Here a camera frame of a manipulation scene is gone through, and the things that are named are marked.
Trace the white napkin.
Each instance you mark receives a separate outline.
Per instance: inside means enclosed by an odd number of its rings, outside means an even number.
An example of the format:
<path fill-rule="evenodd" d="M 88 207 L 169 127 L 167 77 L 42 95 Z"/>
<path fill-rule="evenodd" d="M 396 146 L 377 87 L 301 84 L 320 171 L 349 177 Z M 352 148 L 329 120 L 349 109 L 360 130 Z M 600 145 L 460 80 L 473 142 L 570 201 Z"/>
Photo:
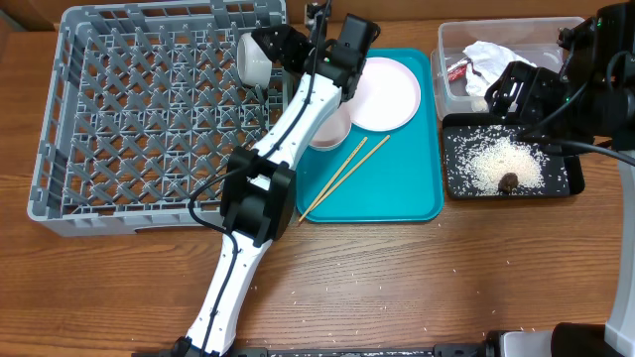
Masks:
<path fill-rule="evenodd" d="M 521 61 L 535 66 L 534 63 L 516 55 L 508 48 L 489 42 L 477 41 L 467 46 L 462 52 L 468 59 L 465 90 L 469 96 L 483 97 L 487 89 L 499 79 L 512 61 Z"/>

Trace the grey bowl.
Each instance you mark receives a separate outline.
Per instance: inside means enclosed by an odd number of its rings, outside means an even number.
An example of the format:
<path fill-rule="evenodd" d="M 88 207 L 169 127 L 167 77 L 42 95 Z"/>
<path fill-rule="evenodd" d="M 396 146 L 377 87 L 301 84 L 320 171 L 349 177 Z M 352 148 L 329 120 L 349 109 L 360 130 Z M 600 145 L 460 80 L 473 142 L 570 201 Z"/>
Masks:
<path fill-rule="evenodd" d="M 271 79 L 273 63 L 252 38 L 251 33 L 243 34 L 237 45 L 236 66 L 244 85 L 267 87 Z"/>

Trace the brown food scrap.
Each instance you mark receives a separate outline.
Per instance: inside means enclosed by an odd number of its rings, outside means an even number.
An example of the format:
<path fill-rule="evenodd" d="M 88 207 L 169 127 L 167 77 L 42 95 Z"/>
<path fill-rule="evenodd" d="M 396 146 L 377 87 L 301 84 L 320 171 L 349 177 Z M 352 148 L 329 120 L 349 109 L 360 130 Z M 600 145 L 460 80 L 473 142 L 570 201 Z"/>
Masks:
<path fill-rule="evenodd" d="M 515 173 L 507 173 L 500 179 L 498 190 L 505 194 L 511 194 L 518 186 L 518 176 Z"/>

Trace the white plate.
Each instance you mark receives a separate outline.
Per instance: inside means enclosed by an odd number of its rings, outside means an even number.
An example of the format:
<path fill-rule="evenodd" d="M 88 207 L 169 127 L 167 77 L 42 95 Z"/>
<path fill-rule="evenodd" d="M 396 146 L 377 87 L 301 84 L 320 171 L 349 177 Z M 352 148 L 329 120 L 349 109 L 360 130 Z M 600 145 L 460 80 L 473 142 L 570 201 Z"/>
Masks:
<path fill-rule="evenodd" d="M 345 105 L 353 125 L 388 132 L 407 124 L 420 103 L 421 88 L 410 69 L 394 59 L 370 58 Z"/>

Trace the red snack wrapper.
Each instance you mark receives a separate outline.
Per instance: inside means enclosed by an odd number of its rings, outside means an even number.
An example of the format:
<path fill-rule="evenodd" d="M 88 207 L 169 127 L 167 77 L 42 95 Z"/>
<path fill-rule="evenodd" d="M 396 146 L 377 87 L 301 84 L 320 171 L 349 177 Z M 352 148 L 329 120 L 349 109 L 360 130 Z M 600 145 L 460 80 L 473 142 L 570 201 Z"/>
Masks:
<path fill-rule="evenodd" d="M 463 58 L 456 63 L 449 65 L 446 68 L 447 80 L 449 82 L 454 82 L 456 80 L 464 78 L 467 72 L 467 67 L 470 65 L 470 63 L 470 58 Z"/>

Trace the small white bowl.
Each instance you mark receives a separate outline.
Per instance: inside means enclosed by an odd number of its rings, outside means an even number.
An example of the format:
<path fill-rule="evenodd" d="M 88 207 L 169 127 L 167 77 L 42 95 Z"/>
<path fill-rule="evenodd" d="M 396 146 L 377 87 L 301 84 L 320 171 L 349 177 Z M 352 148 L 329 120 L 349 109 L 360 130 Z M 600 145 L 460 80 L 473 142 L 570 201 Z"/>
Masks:
<path fill-rule="evenodd" d="M 318 151 L 337 148 L 348 136 L 352 127 L 348 110 L 340 106 L 321 124 L 310 141 L 310 147 Z"/>

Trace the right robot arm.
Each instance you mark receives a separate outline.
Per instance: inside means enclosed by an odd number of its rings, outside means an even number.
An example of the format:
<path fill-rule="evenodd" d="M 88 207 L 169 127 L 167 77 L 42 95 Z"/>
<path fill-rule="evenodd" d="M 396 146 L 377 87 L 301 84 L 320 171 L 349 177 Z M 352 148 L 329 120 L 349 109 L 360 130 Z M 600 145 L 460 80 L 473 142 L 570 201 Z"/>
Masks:
<path fill-rule="evenodd" d="M 487 89 L 490 113 L 524 129 L 517 140 L 551 153 L 597 153 L 617 160 L 623 231 L 616 296 L 602 324 L 560 323 L 554 356 L 634 353 L 634 4 L 605 6 L 557 40 L 568 56 L 559 71 L 512 61 Z"/>

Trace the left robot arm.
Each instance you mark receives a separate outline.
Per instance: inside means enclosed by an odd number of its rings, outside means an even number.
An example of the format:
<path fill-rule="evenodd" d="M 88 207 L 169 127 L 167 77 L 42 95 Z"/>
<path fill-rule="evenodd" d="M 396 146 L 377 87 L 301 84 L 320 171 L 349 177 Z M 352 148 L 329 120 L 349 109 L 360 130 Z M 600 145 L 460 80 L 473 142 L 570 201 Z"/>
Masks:
<path fill-rule="evenodd" d="M 193 210 L 201 194 L 222 183 L 222 223 L 216 228 L 222 247 L 201 310 L 171 350 L 173 356 L 224 356 L 231 349 L 257 267 L 294 213 L 297 163 L 319 127 L 355 93 L 380 27 L 349 14 L 339 37 L 328 39 L 326 19 L 326 13 L 315 14 L 308 35 L 278 25 L 239 39 L 242 83 L 267 84 L 278 63 L 299 76 L 299 86 L 274 127 L 252 148 L 234 148 L 225 174 L 190 195 L 188 209 Z"/>

